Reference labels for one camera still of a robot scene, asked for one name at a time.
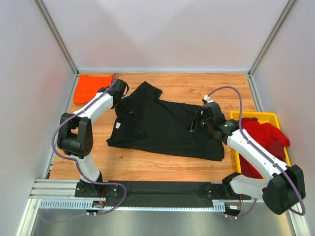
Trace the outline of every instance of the orange cloth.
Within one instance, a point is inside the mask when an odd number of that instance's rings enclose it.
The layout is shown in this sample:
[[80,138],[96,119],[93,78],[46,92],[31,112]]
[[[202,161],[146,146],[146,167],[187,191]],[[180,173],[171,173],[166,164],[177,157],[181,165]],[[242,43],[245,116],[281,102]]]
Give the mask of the orange cloth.
[[102,87],[111,85],[111,76],[80,75],[74,92],[73,103],[85,104],[91,101]]

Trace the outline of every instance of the metal floor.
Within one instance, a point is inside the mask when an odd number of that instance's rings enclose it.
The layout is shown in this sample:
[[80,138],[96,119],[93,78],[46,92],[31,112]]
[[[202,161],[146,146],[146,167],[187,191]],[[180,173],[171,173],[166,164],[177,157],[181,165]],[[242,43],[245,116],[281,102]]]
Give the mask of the metal floor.
[[[246,212],[251,203],[243,203]],[[56,221],[82,214],[82,210],[40,210],[45,220]],[[117,210],[103,216],[84,216],[64,223],[36,219],[32,236],[290,236],[286,213],[275,215],[257,203],[244,219],[231,220],[217,212]]]

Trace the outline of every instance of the black cloth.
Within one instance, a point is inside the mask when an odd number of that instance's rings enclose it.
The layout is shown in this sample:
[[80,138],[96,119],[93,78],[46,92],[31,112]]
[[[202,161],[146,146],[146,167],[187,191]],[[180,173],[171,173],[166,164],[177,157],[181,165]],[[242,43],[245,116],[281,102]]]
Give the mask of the black cloth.
[[[208,193],[209,182],[171,181],[110,181],[123,184],[127,196],[122,207],[213,207]],[[123,197],[122,187],[111,185],[108,191],[108,207],[117,205]]]
[[221,141],[203,130],[189,131],[194,111],[201,107],[163,101],[159,99],[161,94],[160,89],[142,83],[129,96],[134,118],[130,115],[120,117],[116,112],[118,117],[108,145],[222,161]]

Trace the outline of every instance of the white wall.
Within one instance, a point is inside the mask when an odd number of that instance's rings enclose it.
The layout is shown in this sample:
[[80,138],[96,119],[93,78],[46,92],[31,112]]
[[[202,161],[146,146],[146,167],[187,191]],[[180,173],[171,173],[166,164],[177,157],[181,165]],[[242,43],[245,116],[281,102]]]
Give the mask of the white wall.
[[32,0],[0,1],[1,235],[16,234],[74,81]]
[[306,211],[315,235],[315,1],[299,0],[263,59],[254,81],[263,110],[277,113],[293,164],[304,171]]
[[44,0],[80,70],[248,71],[287,0]]

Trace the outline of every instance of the t-shirt sleeve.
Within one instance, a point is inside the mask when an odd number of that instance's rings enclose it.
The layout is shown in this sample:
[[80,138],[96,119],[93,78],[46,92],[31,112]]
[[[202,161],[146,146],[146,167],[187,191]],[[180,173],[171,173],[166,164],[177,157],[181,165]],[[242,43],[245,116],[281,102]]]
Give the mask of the t-shirt sleeve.
[[147,101],[157,100],[162,94],[162,90],[143,82],[129,97],[132,100]]

